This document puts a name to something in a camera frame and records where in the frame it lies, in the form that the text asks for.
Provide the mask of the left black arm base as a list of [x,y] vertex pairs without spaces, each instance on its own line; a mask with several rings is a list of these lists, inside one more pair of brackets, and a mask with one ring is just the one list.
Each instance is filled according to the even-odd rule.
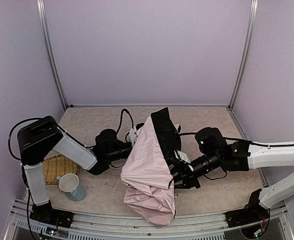
[[73,216],[71,211],[52,208],[51,201],[44,205],[33,204],[30,213],[32,220],[68,229],[71,227]]

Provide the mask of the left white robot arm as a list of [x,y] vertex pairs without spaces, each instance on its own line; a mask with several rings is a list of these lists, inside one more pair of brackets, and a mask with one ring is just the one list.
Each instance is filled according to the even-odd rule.
[[128,136],[128,141],[121,141],[117,132],[108,128],[101,131],[95,138],[95,145],[89,147],[67,133],[52,116],[34,118],[33,123],[17,133],[21,164],[33,206],[37,210],[51,209],[43,170],[43,161],[49,152],[57,152],[97,176],[108,170],[112,162],[129,156],[135,144],[136,128],[130,129]]

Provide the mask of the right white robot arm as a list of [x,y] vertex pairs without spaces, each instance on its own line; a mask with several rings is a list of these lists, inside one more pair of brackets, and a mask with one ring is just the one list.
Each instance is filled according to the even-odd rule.
[[[194,133],[203,154],[197,159],[187,162],[179,152],[180,161],[172,168],[176,188],[199,188],[199,177],[221,168],[224,172],[239,172],[265,167],[294,167],[294,141],[281,143],[258,143],[245,139],[232,138],[228,144],[215,127],[206,127]],[[278,202],[294,196],[294,172],[277,183],[254,191],[246,212],[264,211]]]

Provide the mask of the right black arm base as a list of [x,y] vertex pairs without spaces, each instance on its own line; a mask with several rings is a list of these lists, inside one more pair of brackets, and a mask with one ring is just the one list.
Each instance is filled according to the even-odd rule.
[[261,191],[262,189],[260,188],[252,192],[244,208],[225,213],[229,228],[255,223],[269,217],[269,210],[259,204],[260,200],[258,198]]

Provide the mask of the pink and black folding umbrella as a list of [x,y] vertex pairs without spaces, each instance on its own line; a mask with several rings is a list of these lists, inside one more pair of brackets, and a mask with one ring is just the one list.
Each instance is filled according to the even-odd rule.
[[178,162],[175,150],[180,149],[178,129],[164,107],[146,119],[122,167],[120,178],[127,187],[124,203],[153,225],[162,227],[174,220],[174,181],[169,165]]

